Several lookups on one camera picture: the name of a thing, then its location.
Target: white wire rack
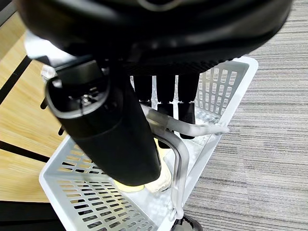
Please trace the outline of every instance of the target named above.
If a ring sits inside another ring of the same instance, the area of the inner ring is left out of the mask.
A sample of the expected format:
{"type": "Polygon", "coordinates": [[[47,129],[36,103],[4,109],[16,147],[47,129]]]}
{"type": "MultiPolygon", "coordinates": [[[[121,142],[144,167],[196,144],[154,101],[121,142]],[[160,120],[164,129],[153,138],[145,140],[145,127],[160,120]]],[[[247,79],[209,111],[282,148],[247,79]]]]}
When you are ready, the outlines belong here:
{"type": "MultiPolygon", "coordinates": [[[[227,126],[257,68],[256,60],[242,57],[202,73],[195,99],[196,123],[227,126]]],[[[153,77],[154,108],[157,105],[155,87],[153,77]]],[[[177,115],[177,79],[175,88],[173,103],[174,114],[177,115]]],[[[220,137],[213,134],[182,140],[189,152],[189,160],[184,177],[185,188],[180,197],[181,207],[220,137]]],[[[170,150],[164,160],[174,172],[175,153],[170,150]]],[[[121,192],[69,136],[43,168],[39,181],[68,231],[169,231],[176,219],[175,203],[171,200],[172,187],[156,194],[146,188],[139,192],[121,192]]]]}

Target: black cylindrical object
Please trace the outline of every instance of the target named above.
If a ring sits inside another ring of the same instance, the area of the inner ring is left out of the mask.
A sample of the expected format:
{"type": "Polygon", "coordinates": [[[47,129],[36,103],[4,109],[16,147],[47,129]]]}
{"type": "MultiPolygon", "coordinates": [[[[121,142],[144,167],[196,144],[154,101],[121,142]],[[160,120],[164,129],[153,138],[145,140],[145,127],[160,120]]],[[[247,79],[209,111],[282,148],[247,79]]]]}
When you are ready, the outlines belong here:
{"type": "Polygon", "coordinates": [[[54,78],[46,85],[53,114],[76,144],[106,174],[129,186],[156,180],[160,160],[150,126],[129,81],[109,78],[96,83],[94,101],[69,97],[54,78]]]}

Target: striped carpet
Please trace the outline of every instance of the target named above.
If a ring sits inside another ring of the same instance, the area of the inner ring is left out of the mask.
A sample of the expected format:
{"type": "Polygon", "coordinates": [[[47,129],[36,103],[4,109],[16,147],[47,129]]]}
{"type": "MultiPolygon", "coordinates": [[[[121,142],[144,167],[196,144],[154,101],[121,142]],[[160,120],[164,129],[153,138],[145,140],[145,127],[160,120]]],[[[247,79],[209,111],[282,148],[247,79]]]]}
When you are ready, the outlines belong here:
{"type": "Polygon", "coordinates": [[[248,56],[259,70],[185,205],[205,231],[308,231],[308,0],[248,56]]]}

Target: plastic container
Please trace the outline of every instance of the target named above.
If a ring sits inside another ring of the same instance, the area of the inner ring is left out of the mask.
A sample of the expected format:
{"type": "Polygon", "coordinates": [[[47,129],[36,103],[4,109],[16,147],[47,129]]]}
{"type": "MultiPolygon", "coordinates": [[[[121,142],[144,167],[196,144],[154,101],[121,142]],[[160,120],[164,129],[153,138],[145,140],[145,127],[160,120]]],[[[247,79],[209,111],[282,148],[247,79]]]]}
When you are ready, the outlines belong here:
{"type": "MultiPolygon", "coordinates": [[[[248,57],[221,63],[200,75],[195,99],[196,124],[227,126],[258,68],[248,57]]],[[[152,106],[157,107],[153,77],[152,106]]],[[[177,84],[174,100],[177,115],[177,84]]],[[[183,140],[189,151],[184,205],[221,135],[183,140]]],[[[175,155],[164,158],[171,172],[175,155]]],[[[175,221],[171,188],[153,194],[121,192],[67,136],[41,171],[39,181],[68,231],[169,231],[175,221]]]]}

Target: black floor stripe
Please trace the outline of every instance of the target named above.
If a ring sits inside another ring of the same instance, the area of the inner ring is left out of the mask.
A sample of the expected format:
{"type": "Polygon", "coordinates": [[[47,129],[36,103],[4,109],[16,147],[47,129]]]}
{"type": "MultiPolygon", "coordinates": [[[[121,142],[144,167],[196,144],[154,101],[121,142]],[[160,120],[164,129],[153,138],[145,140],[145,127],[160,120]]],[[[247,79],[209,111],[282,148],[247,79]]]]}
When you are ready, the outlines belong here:
{"type": "Polygon", "coordinates": [[[27,149],[23,149],[17,146],[14,146],[12,144],[0,141],[0,149],[3,149],[5,151],[11,152],[11,153],[15,153],[18,155],[22,155],[25,157],[29,157],[35,160],[39,160],[42,162],[47,162],[49,160],[49,157],[29,151],[27,149]]]}
{"type": "Polygon", "coordinates": [[[31,59],[26,56],[22,62],[18,65],[18,67],[15,69],[13,74],[9,77],[9,79],[5,82],[3,87],[0,89],[0,104],[4,101],[6,96],[9,94],[11,89],[14,87],[15,83],[18,81],[20,76],[23,74],[23,72],[26,70],[26,68],[31,63],[31,59]]]}

